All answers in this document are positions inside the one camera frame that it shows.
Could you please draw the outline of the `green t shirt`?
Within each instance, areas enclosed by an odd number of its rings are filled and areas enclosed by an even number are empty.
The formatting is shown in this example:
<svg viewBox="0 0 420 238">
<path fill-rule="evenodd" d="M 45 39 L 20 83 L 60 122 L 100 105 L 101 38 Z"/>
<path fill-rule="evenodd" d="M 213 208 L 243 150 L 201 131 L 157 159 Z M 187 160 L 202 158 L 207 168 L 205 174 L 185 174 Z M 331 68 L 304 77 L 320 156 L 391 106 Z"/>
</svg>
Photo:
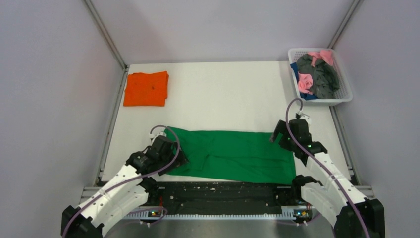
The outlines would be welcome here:
<svg viewBox="0 0 420 238">
<path fill-rule="evenodd" d="M 296 177 L 292 152 L 270 142 L 269 132 L 188 131 L 171 127 L 189 160 L 169 172 L 174 176 L 290 185 Z"/>
</svg>

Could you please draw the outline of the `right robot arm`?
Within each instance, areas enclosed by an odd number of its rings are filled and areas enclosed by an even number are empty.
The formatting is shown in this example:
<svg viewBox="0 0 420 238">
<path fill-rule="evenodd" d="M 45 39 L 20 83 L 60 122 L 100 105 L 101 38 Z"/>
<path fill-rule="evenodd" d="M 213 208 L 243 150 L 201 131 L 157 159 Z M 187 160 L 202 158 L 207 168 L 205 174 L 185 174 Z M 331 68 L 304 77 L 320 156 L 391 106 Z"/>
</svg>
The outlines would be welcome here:
<svg viewBox="0 0 420 238">
<path fill-rule="evenodd" d="M 304 119 L 280 120 L 270 138 L 294 154 L 312 172 L 292 180 L 290 197 L 314 206 L 331 224 L 337 238 L 384 238 L 385 211 L 378 199 L 359 191 L 336 167 L 328 150 L 312 140 Z"/>
</svg>

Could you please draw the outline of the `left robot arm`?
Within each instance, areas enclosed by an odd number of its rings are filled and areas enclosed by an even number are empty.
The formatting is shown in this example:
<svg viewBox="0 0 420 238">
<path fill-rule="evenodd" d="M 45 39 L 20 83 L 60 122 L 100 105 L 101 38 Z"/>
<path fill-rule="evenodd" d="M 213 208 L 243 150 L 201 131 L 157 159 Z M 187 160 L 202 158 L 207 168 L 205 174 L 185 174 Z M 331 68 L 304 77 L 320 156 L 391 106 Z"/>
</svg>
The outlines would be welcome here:
<svg viewBox="0 0 420 238">
<path fill-rule="evenodd" d="M 63 238 L 103 238 L 135 208 L 158 201 L 159 186 L 154 174 L 163 175 L 186 158 L 176 136 L 158 135 L 143 151 L 132 153 L 116 175 L 77 207 L 62 213 Z"/>
</svg>

